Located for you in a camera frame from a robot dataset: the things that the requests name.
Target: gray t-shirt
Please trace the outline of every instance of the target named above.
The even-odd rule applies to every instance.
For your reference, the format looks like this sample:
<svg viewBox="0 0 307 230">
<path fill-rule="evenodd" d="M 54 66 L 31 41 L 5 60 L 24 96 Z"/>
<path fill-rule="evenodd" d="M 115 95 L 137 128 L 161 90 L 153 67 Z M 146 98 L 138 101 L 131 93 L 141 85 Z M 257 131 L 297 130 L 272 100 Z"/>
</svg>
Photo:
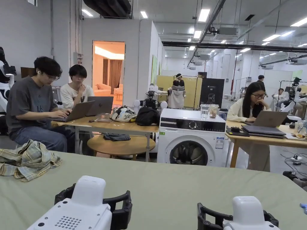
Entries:
<svg viewBox="0 0 307 230">
<path fill-rule="evenodd" d="M 23 78 L 15 82 L 10 90 L 6 107 L 6 124 L 9 128 L 9 136 L 15 139 L 18 130 L 29 126 L 47 127 L 50 121 L 18 120 L 16 116 L 27 112 L 50 112 L 57 108 L 54 102 L 51 86 L 39 87 L 31 77 Z"/>
</svg>

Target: folded cloth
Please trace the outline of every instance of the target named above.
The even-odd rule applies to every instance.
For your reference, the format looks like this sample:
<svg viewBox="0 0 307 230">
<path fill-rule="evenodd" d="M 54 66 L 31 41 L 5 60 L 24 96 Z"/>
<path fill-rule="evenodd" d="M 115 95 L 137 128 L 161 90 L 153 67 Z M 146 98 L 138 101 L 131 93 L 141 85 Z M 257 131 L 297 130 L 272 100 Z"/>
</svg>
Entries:
<svg viewBox="0 0 307 230">
<path fill-rule="evenodd" d="M 13 176 L 28 182 L 40 177 L 62 160 L 40 142 L 29 140 L 16 150 L 0 149 L 0 175 Z"/>
<path fill-rule="evenodd" d="M 126 135 L 126 134 L 114 134 L 114 133 L 105 133 L 103 135 L 103 138 L 105 140 L 111 140 L 111 141 L 131 140 L 129 135 Z"/>
</svg>

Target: hand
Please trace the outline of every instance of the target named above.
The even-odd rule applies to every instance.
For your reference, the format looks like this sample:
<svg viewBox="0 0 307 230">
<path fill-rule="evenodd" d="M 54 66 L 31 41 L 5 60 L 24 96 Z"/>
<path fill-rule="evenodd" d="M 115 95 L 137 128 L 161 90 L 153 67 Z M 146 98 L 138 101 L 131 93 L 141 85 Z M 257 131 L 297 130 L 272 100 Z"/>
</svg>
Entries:
<svg viewBox="0 0 307 230">
<path fill-rule="evenodd" d="M 79 93 L 83 93 L 86 89 L 86 86 L 84 84 L 82 84 L 80 87 L 79 87 Z"/>
<path fill-rule="evenodd" d="M 67 118 L 67 114 L 62 110 L 57 110 L 49 113 L 49 117 L 51 118 Z"/>
<path fill-rule="evenodd" d="M 255 117 L 250 117 L 246 119 L 246 122 L 254 122 L 256 120 Z"/>
</svg>

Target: wooden table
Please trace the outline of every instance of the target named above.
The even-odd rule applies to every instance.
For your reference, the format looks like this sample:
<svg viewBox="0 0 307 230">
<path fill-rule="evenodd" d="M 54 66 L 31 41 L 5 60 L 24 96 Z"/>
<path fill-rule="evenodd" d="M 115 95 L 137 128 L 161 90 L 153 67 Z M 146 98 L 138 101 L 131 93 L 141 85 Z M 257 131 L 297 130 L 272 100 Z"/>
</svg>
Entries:
<svg viewBox="0 0 307 230">
<path fill-rule="evenodd" d="M 132 155 L 133 160 L 136 160 L 136 155 L 146 152 L 147 140 L 143 136 L 130 136 L 131 140 L 111 141 L 105 140 L 103 135 L 95 136 L 88 140 L 87 145 L 94 150 L 94 156 L 97 152 L 112 156 L 127 156 Z M 154 149 L 156 143 L 150 139 L 149 150 Z"/>
<path fill-rule="evenodd" d="M 226 125 L 228 127 L 241 127 L 242 125 L 245 125 L 241 122 L 233 122 L 233 121 L 226 121 Z M 288 125 L 281 125 L 278 128 L 280 131 L 285 133 L 292 133 L 294 129 L 290 129 Z M 242 141 L 254 141 L 257 142 L 257 144 L 267 144 L 267 145 L 276 145 L 276 146 L 285 146 L 285 147 L 294 147 L 294 148 L 307 148 L 307 141 L 301 141 L 301 140 L 288 140 L 288 139 L 279 139 L 279 138 L 270 138 L 270 137 L 260 137 L 260 136 L 233 136 L 226 133 L 226 136 L 229 137 L 230 141 L 234 143 L 233 152 L 232 152 L 232 158 L 230 167 L 235 168 L 235 164 L 237 162 L 238 157 L 238 151 L 239 151 L 239 145 Z M 228 148 L 227 153 L 227 160 L 228 161 L 230 155 L 230 148 Z"/>
<path fill-rule="evenodd" d="M 117 121 L 111 121 L 110 123 L 105 122 L 92 122 L 90 120 L 95 120 L 97 117 L 83 117 L 70 122 L 57 122 L 57 125 L 70 125 L 75 128 L 76 139 L 75 139 L 75 153 L 80 153 L 79 146 L 79 131 L 88 132 L 107 132 L 116 134 L 130 134 L 136 136 L 145 136 L 147 138 L 146 146 L 146 161 L 149 162 L 149 150 L 150 150 L 150 133 L 158 132 L 159 127 L 153 126 L 139 126 L 135 122 L 123 123 Z"/>
</svg>

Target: power strip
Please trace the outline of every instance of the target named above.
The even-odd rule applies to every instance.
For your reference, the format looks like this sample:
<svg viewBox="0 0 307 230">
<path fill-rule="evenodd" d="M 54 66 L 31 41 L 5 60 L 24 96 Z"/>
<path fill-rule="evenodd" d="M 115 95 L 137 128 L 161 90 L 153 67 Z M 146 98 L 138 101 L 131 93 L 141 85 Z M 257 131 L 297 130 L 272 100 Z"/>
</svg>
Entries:
<svg viewBox="0 0 307 230">
<path fill-rule="evenodd" d="M 294 160 L 294 161 L 300 161 L 300 160 L 302 160 L 303 158 L 300 157 L 300 156 L 298 156 L 297 159 L 295 159 L 294 157 L 291 157 L 290 159 L 291 159 L 291 160 Z"/>
</svg>

